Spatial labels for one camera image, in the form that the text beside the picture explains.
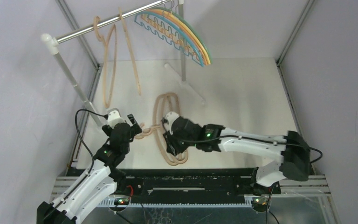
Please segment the yellow wire hanger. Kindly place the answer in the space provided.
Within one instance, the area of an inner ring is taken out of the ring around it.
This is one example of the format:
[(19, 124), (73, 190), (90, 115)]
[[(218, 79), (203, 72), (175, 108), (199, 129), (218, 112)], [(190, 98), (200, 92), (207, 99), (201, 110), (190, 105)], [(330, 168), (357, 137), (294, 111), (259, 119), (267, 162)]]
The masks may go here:
[(182, 28), (183, 32), (187, 34), (187, 36), (192, 40), (192, 42), (196, 45), (198, 50), (201, 52), (202, 59), (204, 59), (204, 64), (210, 65), (212, 63), (210, 53), (205, 43), (202, 41), (201, 38), (199, 38), (198, 34), (195, 32), (192, 26), (182, 16), (172, 11), (168, 11), (167, 9), (162, 9), (162, 7), (155, 7), (149, 9), (148, 12), (165, 16), (169, 21), (174, 23), (176, 26)]

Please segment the beige plastic hanger top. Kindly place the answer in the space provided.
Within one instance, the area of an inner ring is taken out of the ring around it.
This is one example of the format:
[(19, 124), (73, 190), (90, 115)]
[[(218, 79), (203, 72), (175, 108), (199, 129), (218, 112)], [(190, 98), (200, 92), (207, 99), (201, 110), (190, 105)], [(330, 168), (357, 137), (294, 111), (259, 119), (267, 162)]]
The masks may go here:
[(129, 37), (129, 32), (128, 32), (128, 29), (127, 29), (127, 24), (125, 22), (121, 7), (118, 8), (118, 11), (119, 11), (119, 18), (120, 18), (120, 21), (122, 23), (122, 27), (123, 27), (123, 30), (124, 30), (124, 35), (125, 35), (125, 39), (126, 39), (126, 43), (127, 43), (127, 48), (128, 48), (130, 58), (131, 58), (131, 62), (132, 62), (132, 66), (133, 66), (133, 72), (134, 72), (134, 77), (135, 77), (135, 80), (136, 80), (136, 87), (137, 87), (138, 95), (141, 96), (142, 92), (141, 92), (141, 85), (140, 85), (140, 81), (139, 81), (138, 69), (137, 69), (136, 60), (135, 60), (132, 45), (131, 45), (131, 40), (130, 40), (130, 37)]

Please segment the green wire hanger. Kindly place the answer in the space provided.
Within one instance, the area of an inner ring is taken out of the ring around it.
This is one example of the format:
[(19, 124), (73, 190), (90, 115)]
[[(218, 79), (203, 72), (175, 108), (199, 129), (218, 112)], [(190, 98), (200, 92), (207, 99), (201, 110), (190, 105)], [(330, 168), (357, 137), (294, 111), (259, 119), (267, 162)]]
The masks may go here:
[[(184, 18), (184, 1), (183, 0), (178, 1), (176, 10), (177, 10), (177, 12), (174, 12), (174, 13), (177, 13), (178, 15), (180, 15)], [(183, 32), (182, 28), (179, 28), (178, 26), (176, 26), (174, 23), (169, 21), (165, 16), (161, 16), (161, 15), (158, 15), (158, 14), (155, 14), (152, 12), (150, 12), (150, 13), (154, 17), (159, 18), (160, 21), (163, 23), (162, 25), (160, 25), (160, 24), (157, 24), (156, 21), (152, 22), (149, 19), (148, 22), (151, 25), (156, 25), (155, 30), (159, 31), (163, 36), (167, 37), (167, 39), (169, 41), (172, 41), (173, 45), (178, 45), (178, 50), (180, 50), (183, 55), (190, 57), (193, 61), (195, 61), (197, 64), (199, 64), (202, 67), (206, 66), (206, 64), (204, 64), (204, 59), (202, 59), (201, 52), (198, 50), (198, 48), (192, 42), (192, 40), (187, 36), (187, 34)]]

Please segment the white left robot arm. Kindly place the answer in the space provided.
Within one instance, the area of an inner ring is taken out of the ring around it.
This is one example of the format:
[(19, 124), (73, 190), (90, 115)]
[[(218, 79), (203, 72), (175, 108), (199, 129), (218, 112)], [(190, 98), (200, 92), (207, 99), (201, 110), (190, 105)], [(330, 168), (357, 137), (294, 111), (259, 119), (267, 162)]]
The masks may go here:
[(105, 116), (107, 141), (97, 150), (91, 164), (78, 179), (52, 202), (37, 208), (38, 224), (81, 224), (102, 200), (127, 189), (125, 173), (118, 165), (130, 151), (130, 143), (142, 132), (133, 114), (126, 121), (117, 110)]

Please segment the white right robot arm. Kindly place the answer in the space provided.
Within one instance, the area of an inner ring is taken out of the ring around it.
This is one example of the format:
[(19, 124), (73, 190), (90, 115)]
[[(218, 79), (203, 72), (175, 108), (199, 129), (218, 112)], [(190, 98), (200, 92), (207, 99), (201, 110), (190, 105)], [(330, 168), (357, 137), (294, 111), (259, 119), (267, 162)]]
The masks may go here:
[(310, 147), (296, 131), (286, 135), (257, 135), (240, 132), (216, 124), (200, 126), (177, 114), (162, 118), (163, 137), (167, 151), (172, 155), (195, 147), (203, 152), (239, 152), (265, 157), (272, 161), (256, 167), (251, 189), (263, 194), (274, 183), (283, 179), (306, 182), (309, 179)]

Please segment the white rack foot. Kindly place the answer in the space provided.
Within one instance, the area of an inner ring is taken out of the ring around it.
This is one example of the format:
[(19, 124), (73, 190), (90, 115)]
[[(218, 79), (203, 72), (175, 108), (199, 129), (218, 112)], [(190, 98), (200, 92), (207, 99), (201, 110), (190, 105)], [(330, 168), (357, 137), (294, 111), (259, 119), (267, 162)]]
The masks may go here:
[(201, 105), (206, 104), (206, 100), (187, 81), (182, 81), (179, 73), (175, 71), (169, 63), (165, 63), (164, 68), (182, 89), (185, 89), (188, 93), (192, 94), (192, 96), (196, 98)]

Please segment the metal clothes rack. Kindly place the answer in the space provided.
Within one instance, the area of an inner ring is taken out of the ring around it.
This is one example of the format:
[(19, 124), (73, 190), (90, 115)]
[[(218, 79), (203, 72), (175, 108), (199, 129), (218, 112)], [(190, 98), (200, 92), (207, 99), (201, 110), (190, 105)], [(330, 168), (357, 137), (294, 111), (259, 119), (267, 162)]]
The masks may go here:
[[(126, 43), (122, 23), (117, 22), (118, 61), (117, 82), (115, 84), (112, 106), (121, 110), (134, 108), (143, 122), (150, 124), (152, 98), (167, 91), (185, 96), (184, 85), (179, 82), (179, 53), (156, 29), (146, 29), (146, 23), (137, 16), (126, 17), (130, 39), (135, 49), (135, 59), (142, 85), (142, 95), (137, 94), (133, 85), (130, 54)], [(90, 34), (70, 38), (68, 41), (49, 34), (42, 34), (42, 41), (56, 60), (62, 74), (74, 88), (77, 98), (90, 110), (103, 111), (102, 71), (112, 71), (112, 56), (102, 62), (102, 48), (90, 45)]]

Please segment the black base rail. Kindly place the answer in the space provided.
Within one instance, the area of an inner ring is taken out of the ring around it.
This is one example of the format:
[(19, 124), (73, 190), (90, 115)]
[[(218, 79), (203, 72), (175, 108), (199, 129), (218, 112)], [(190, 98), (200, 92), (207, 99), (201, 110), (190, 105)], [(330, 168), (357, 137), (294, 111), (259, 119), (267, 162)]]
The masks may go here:
[(125, 169), (126, 180), (103, 197), (102, 205), (150, 207), (248, 207), (254, 199), (311, 196), (314, 179), (284, 179), (271, 187), (257, 186), (254, 168)]

